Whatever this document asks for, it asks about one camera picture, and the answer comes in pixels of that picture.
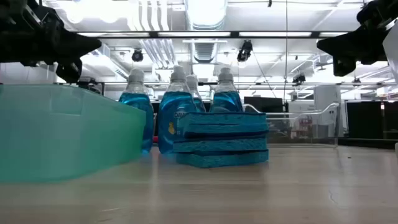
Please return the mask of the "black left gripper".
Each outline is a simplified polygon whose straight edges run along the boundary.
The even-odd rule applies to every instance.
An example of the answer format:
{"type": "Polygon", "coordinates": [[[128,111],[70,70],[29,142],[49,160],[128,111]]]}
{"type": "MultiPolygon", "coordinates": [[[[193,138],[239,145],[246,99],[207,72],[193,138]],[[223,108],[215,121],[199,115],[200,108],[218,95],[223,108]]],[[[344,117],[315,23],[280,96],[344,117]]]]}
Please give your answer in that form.
{"type": "Polygon", "coordinates": [[[47,65],[57,63],[56,74],[70,83],[77,82],[81,76],[80,57],[102,45],[99,39],[67,31],[59,21],[45,22],[42,29],[34,33],[19,34],[16,43],[16,61],[30,67],[39,61],[47,65]]]}

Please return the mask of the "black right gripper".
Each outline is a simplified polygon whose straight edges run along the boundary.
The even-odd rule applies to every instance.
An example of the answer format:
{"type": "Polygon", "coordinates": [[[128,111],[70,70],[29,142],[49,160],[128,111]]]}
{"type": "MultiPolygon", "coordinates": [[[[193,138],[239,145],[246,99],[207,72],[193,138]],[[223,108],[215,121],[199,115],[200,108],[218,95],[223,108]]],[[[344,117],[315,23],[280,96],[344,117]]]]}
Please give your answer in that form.
{"type": "Polygon", "coordinates": [[[343,77],[356,69],[357,62],[371,65],[386,60],[382,46],[385,37],[384,30],[361,26],[355,31],[319,40],[317,48],[333,56],[334,75],[343,77]]]}

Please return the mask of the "blue dish soap bottle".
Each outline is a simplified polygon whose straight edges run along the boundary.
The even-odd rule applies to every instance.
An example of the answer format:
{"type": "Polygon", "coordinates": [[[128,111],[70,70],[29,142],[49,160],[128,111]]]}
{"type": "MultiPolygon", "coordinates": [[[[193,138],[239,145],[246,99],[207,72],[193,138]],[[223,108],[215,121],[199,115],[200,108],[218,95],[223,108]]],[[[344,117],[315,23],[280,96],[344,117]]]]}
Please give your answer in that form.
{"type": "Polygon", "coordinates": [[[218,84],[215,88],[210,112],[243,112],[243,105],[234,85],[233,74],[228,67],[222,68],[218,75],[218,84]]]}
{"type": "Polygon", "coordinates": [[[193,97],[194,104],[198,112],[205,112],[205,105],[198,91],[198,79],[196,75],[187,75],[187,85],[193,97]]]}
{"type": "Polygon", "coordinates": [[[182,138],[180,118],[193,111],[196,111],[196,106],[187,85],[187,76],[183,67],[175,65],[157,115],[159,150],[162,154],[173,151],[174,142],[182,138]]]}
{"type": "Polygon", "coordinates": [[[149,153],[154,137],[154,109],[144,86],[144,72],[132,69],[127,79],[127,86],[119,102],[146,112],[145,128],[142,140],[142,152],[149,153]]]}

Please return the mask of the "white cabinet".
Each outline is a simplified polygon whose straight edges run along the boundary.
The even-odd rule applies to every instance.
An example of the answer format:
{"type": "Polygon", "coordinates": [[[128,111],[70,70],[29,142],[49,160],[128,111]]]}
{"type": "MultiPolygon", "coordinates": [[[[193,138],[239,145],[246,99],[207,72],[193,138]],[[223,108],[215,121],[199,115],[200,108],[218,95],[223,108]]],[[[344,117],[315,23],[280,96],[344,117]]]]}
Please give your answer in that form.
{"type": "Polygon", "coordinates": [[[317,138],[333,138],[340,131],[341,88],[339,85],[320,85],[313,90],[317,138]]]}

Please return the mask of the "clear plastic bin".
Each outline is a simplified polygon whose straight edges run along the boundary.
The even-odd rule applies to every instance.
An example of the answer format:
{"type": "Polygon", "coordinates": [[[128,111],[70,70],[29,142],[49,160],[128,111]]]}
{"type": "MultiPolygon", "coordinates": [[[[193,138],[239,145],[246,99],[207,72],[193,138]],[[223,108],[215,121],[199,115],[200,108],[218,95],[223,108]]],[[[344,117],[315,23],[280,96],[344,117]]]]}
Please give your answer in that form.
{"type": "Polygon", "coordinates": [[[340,105],[316,109],[310,101],[287,104],[288,112],[268,112],[268,147],[335,148],[340,131],[340,105]]]}

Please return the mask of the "teal plastic bin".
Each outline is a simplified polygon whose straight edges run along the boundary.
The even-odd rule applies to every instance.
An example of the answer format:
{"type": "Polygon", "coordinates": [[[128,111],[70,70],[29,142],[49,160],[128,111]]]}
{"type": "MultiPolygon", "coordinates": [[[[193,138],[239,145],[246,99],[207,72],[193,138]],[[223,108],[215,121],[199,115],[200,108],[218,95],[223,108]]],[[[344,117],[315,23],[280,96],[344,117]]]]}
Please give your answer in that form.
{"type": "Polygon", "coordinates": [[[145,113],[65,85],[0,85],[0,183],[67,180],[141,154],[145,113]]]}

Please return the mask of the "black monitor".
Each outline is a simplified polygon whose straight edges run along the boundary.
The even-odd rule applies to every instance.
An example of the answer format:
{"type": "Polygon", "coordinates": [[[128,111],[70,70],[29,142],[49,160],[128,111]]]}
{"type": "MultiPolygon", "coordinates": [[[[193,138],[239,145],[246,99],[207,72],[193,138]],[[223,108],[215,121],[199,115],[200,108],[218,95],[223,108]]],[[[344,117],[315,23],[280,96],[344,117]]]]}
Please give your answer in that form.
{"type": "Polygon", "coordinates": [[[258,96],[245,96],[244,103],[249,104],[258,111],[265,113],[282,113],[284,111],[285,103],[282,98],[266,98],[258,96]]]}

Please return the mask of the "grey horizontal rail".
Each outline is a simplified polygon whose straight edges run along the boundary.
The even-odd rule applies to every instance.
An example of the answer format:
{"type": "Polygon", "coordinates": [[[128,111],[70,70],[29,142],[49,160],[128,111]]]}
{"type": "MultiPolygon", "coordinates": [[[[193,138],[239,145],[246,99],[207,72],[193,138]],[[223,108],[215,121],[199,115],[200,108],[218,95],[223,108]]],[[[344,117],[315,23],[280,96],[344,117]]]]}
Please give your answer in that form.
{"type": "MultiPolygon", "coordinates": [[[[104,82],[104,85],[116,85],[116,86],[122,86],[122,85],[127,85],[127,82],[104,82]]],[[[398,83],[393,83],[393,82],[362,82],[362,83],[346,83],[346,82],[340,82],[340,83],[284,83],[284,82],[236,82],[234,83],[237,86],[243,85],[243,86],[319,86],[319,85],[339,85],[339,86],[396,86],[398,83]]],[[[167,82],[144,82],[144,85],[148,86],[165,86],[169,85],[167,82]]]]}

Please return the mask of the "silver round air duct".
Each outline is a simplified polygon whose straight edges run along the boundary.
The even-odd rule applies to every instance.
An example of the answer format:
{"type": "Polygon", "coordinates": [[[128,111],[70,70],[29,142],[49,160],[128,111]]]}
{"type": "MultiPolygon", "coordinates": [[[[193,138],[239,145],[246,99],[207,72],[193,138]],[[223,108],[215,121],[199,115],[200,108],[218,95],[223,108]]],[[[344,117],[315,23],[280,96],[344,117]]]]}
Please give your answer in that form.
{"type": "Polygon", "coordinates": [[[221,30],[228,0],[184,0],[190,30],[221,30]]]}

